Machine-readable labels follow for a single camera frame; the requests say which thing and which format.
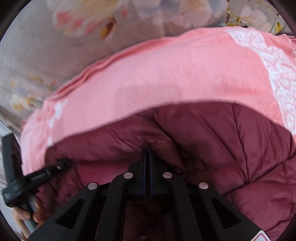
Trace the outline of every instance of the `dark slot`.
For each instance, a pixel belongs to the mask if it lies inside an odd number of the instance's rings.
[[[96,230],[99,226],[99,221],[102,215],[102,210],[106,201],[106,197],[102,196],[96,198],[93,204],[91,205],[90,212],[86,217],[86,222],[80,237],[83,237],[81,240],[94,240],[96,237]]]
[[[73,229],[83,207],[84,201],[84,198],[80,198],[77,203],[75,203],[63,216],[58,219],[57,224],[68,229]]]
[[[218,241],[210,217],[199,194],[190,197],[202,241]]]
[[[150,176],[150,162],[149,152],[146,152],[146,181],[145,181],[145,200],[151,200],[151,176]]]
[[[223,228],[228,229],[239,223],[239,219],[216,198],[211,199]]]
[[[157,240],[174,240],[173,220],[172,220],[172,204],[169,202],[157,202],[151,200],[144,201],[127,201],[127,209],[125,220],[133,220],[137,218],[137,232],[132,235],[140,234],[143,240],[154,240],[157,231]],[[133,229],[128,227],[129,222],[124,224],[125,235],[129,237],[129,232]]]

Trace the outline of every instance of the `black clamp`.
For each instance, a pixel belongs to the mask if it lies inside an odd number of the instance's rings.
[[[64,173],[73,165],[73,161],[66,158],[60,159],[56,165],[24,176],[20,146],[14,135],[10,134],[3,137],[2,146],[7,181],[7,187],[2,191],[4,202],[8,207],[18,206],[30,213],[31,219],[24,221],[24,223],[32,233],[37,226],[37,223],[33,220],[33,213],[36,210],[35,194],[38,192],[38,187]]]

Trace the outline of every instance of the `black plastic part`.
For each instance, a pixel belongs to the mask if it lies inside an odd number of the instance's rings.
[[[7,178],[7,187],[2,191],[4,202],[8,207],[18,206],[30,213],[31,219],[25,220],[24,223],[32,233],[37,226],[33,214],[36,210],[34,195],[38,192],[38,187],[68,170],[73,165],[73,161],[64,158],[59,160],[57,165],[24,176],[20,146],[14,135],[3,137],[2,145],[3,166]]]
[[[128,171],[132,178],[121,174],[95,190],[84,188],[29,241],[122,241],[126,203],[146,198],[148,176],[150,198],[172,208],[175,241],[250,241],[261,230],[212,188],[187,185],[178,175],[164,178],[168,168],[151,150],[144,151],[141,160],[131,163]],[[203,204],[199,208],[192,203],[198,200]],[[207,225],[212,233],[201,233],[200,226],[206,229]]]
[[[7,223],[5,217],[0,210],[0,235],[1,241],[20,241],[19,237],[12,230],[10,225]]]
[[[28,241],[93,241],[105,203],[98,187],[85,187],[56,211]]]
[[[197,190],[218,241],[250,241],[261,230],[213,188],[197,188]]]
[[[267,0],[280,13],[293,36],[296,36],[296,1],[295,0]]]
[[[31,0],[2,0],[0,1],[0,41],[7,29]]]
[[[18,178],[22,178],[24,175],[22,173],[20,146],[14,134],[2,138],[2,150],[6,182],[11,183]]]
[[[294,215],[293,219],[282,233],[282,235],[278,238],[277,241],[292,241],[296,240],[296,215]]]

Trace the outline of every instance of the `black bracket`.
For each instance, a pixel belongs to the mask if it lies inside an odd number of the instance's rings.
[[[261,230],[207,183],[186,184],[143,150],[128,172],[105,185],[88,184],[29,241],[121,241],[127,202],[144,198],[171,207],[175,241],[251,241]]]
[[[60,159],[56,165],[24,176],[20,146],[14,135],[10,134],[3,137],[2,146],[3,165],[7,181],[7,187],[2,191],[4,202],[8,207],[18,206],[31,214],[31,219],[24,222],[32,233],[37,226],[32,215],[36,210],[35,194],[38,192],[38,187],[64,173],[73,165],[73,161],[66,158]]]

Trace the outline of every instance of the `black handle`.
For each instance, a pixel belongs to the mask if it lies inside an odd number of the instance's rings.
[[[172,178],[163,178],[171,183],[174,195],[173,225],[177,239],[181,241],[202,241],[195,213],[183,179],[177,175]]]
[[[36,203],[35,203],[35,196],[32,196],[29,198],[29,200],[25,203],[22,203],[19,205],[20,208],[23,210],[26,210],[30,213],[31,219],[30,220],[24,220],[24,224],[26,225],[27,229],[29,230],[30,233],[33,233],[36,230],[36,227],[38,225],[37,222],[34,221],[33,219],[33,214],[36,211]]]

